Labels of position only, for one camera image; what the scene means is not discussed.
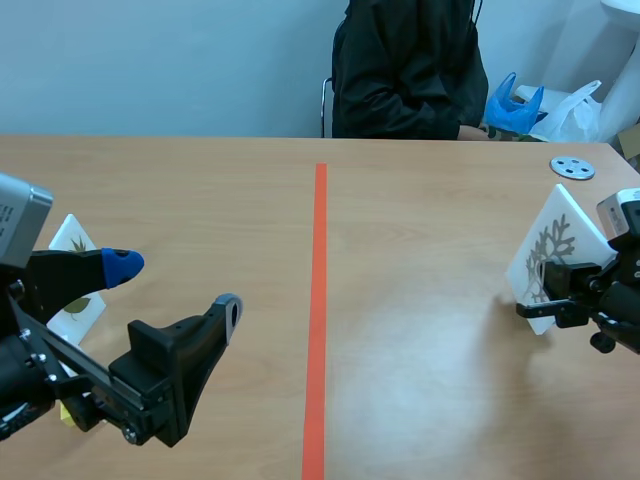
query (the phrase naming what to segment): person's hand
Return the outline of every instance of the person's hand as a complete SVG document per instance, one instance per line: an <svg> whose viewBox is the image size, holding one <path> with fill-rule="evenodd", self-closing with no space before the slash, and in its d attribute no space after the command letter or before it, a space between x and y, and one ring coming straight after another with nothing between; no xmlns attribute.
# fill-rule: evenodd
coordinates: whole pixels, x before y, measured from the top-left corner
<svg viewBox="0 0 640 480"><path fill-rule="evenodd" d="M458 133L458 140L467 142L487 142L489 141L489 135L487 135L487 132L480 130L479 128L461 125L460 133Z"/></svg>

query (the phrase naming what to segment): metal washer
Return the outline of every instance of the metal washer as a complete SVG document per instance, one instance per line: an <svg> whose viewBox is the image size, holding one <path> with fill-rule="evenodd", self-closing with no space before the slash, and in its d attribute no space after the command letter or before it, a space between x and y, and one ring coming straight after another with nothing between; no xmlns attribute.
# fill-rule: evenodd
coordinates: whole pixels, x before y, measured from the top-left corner
<svg viewBox="0 0 640 480"><path fill-rule="evenodd" d="M590 180L596 174L593 165L576 157L556 157L551 160L549 166L561 177L572 180Z"/></svg>

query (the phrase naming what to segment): blue gripper fingertip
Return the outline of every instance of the blue gripper fingertip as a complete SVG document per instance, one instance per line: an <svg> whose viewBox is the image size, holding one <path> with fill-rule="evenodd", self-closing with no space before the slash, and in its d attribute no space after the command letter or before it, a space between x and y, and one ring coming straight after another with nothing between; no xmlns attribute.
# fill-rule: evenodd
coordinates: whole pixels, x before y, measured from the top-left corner
<svg viewBox="0 0 640 480"><path fill-rule="evenodd" d="M144 258L134 250L102 249L102 266L106 288L114 288L134 278L144 267Z"/></svg>

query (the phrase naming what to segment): person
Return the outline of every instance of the person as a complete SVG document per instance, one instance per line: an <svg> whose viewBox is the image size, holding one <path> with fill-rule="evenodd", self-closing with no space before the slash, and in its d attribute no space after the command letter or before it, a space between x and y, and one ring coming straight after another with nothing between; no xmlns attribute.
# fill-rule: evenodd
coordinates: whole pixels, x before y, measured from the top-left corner
<svg viewBox="0 0 640 480"><path fill-rule="evenodd" d="M350 0L334 39L333 136L488 140L477 128L489 87L474 8Z"/></svg>

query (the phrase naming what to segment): white plastic bag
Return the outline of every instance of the white plastic bag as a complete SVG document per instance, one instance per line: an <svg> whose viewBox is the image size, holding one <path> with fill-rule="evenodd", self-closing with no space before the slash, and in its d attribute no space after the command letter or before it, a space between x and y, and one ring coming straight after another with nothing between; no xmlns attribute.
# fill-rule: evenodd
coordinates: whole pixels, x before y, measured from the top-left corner
<svg viewBox="0 0 640 480"><path fill-rule="evenodd" d="M596 80L569 95L549 115L536 123L530 135L549 142L597 142L602 105L591 98L602 82Z"/></svg>

